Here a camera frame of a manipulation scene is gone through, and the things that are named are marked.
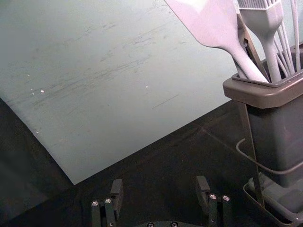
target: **screw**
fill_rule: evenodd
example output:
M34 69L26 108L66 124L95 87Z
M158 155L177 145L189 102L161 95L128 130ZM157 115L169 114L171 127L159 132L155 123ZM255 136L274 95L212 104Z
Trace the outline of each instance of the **screw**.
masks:
M96 207L96 206L99 205L99 202L98 202L98 201L93 201L93 202L91 203L91 205L92 205L93 207Z
M224 199L225 201L229 201L229 200L230 200L230 198L229 198L227 195L224 195L224 196L223 196L223 199Z
M172 222L172 223L170 224L170 226L171 226L171 227L178 227L178 223L177 223L177 222Z
M214 194L211 194L211 195L210 195L210 198L211 198L212 200L216 200L216 199L217 199L217 197L216 197Z
M106 203L106 204L109 204L109 203L111 203L111 202L112 202L111 199L106 199L106 200L105 200L105 203Z

